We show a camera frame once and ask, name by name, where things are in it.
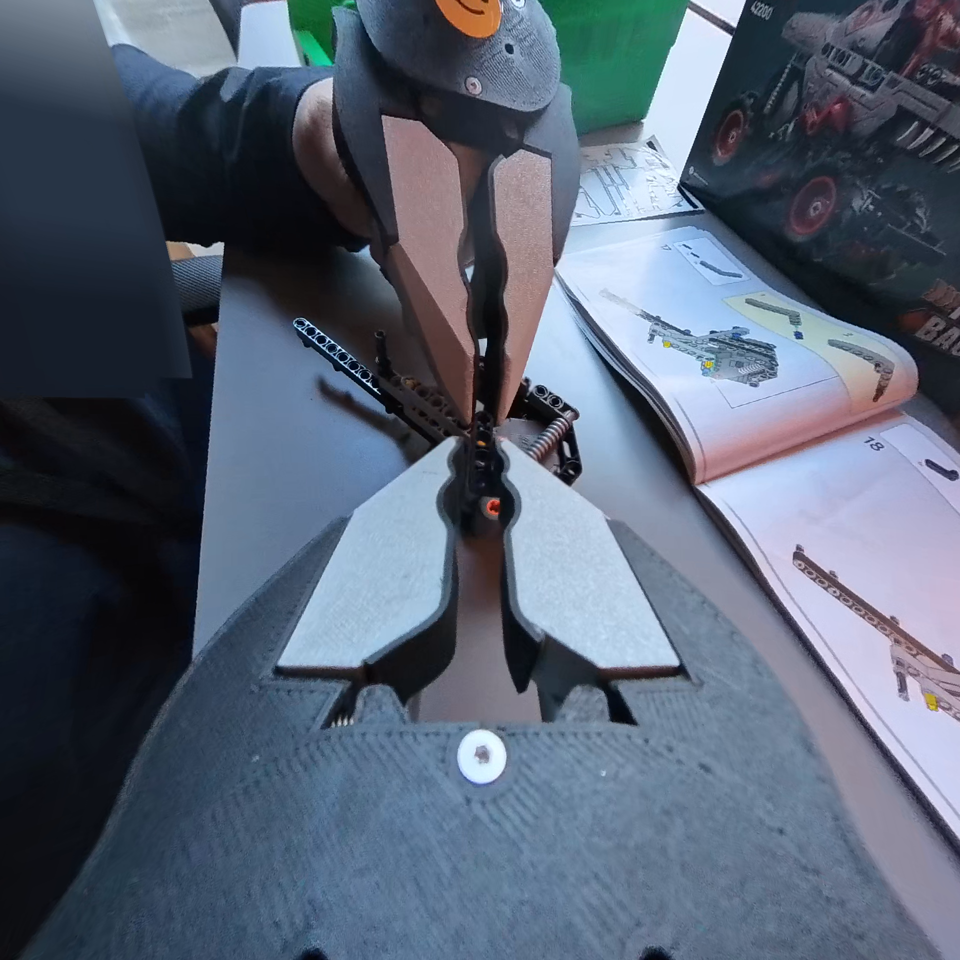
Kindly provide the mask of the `open lego instruction booklet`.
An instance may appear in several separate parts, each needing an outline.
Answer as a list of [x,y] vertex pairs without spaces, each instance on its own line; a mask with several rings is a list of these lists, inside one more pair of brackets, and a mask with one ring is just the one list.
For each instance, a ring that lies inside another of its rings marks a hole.
[[958,451],[899,345],[681,226],[569,252],[584,333],[880,746],[959,828]]

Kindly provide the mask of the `dark lego set box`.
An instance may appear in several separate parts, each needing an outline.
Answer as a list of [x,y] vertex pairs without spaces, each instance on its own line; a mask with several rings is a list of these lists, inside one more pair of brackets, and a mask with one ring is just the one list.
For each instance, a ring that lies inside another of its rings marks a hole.
[[958,2],[745,2],[681,181],[958,415]]

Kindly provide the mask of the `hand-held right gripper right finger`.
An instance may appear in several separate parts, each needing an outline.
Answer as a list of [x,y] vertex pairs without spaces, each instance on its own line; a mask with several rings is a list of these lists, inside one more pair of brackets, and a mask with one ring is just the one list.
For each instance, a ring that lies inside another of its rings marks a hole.
[[681,659],[606,515],[507,439],[503,640],[519,692],[558,714],[577,687],[681,674]]

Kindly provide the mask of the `small black lego beam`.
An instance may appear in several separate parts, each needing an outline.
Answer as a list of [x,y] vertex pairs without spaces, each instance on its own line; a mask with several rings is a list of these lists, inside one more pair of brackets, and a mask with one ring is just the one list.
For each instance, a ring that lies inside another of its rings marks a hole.
[[475,414],[462,452],[459,505],[462,533],[477,539],[500,536],[502,462],[495,422],[486,411]]

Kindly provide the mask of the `black lego technic assembly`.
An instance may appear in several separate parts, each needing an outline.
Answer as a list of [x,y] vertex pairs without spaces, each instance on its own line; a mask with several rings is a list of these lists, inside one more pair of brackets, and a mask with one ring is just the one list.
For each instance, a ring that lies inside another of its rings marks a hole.
[[[469,427],[458,419],[438,388],[394,369],[383,331],[375,332],[375,362],[368,367],[308,319],[295,318],[293,327],[305,347],[323,356],[335,370],[432,445],[451,437],[468,437]],[[546,386],[532,384],[529,378],[522,380],[508,414],[510,422],[540,427],[535,435],[519,434],[518,444],[567,485],[574,484],[583,470],[574,430],[578,418],[574,407]]]

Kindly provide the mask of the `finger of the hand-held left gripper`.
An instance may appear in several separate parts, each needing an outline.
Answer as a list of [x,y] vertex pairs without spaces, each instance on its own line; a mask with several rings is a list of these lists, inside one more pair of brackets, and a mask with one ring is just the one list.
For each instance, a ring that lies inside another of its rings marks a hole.
[[551,162],[520,149],[481,175],[470,210],[472,321],[486,341],[478,399],[504,421],[520,389],[553,279]]
[[385,115],[382,129],[397,225],[387,277],[438,387],[457,419],[469,424],[477,345],[462,243],[484,152],[442,141],[415,119]]

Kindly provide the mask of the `person's left hand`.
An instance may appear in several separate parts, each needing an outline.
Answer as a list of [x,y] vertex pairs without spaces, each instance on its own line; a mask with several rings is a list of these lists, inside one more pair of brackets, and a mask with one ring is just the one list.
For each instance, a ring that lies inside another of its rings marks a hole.
[[339,227],[365,242],[373,219],[341,161],[333,129],[333,79],[312,83],[299,98],[292,128],[294,160],[312,191]]

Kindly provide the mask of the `green plastic bin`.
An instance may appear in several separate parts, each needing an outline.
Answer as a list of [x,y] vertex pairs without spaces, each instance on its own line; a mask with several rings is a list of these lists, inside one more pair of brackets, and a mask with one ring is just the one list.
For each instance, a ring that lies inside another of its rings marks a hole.
[[[356,2],[290,2],[296,36],[312,65],[334,64],[332,11]],[[437,2],[474,39],[498,29],[493,2]],[[647,113],[685,2],[538,2],[557,36],[560,81],[571,91],[579,134],[640,120]]]

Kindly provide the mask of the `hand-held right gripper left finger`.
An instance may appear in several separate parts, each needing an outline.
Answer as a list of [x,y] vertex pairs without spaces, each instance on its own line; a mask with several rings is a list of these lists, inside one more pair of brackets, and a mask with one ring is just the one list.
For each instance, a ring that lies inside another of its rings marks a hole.
[[450,665],[461,441],[447,439],[354,510],[306,599],[277,671],[390,687],[402,703]]

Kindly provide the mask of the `person's left forearm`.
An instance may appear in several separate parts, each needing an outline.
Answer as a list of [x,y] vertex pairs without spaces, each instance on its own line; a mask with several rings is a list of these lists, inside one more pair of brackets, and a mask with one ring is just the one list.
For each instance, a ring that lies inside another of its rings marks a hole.
[[111,47],[165,238],[249,253],[367,246],[345,231],[294,159],[294,114],[325,67],[230,67],[195,78],[129,44]]

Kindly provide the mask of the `white sticker sheet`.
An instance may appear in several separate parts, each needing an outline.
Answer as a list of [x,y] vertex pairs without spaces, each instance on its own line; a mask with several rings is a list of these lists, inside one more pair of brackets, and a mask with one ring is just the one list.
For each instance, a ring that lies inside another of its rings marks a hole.
[[654,136],[582,146],[572,226],[665,219],[704,210]]

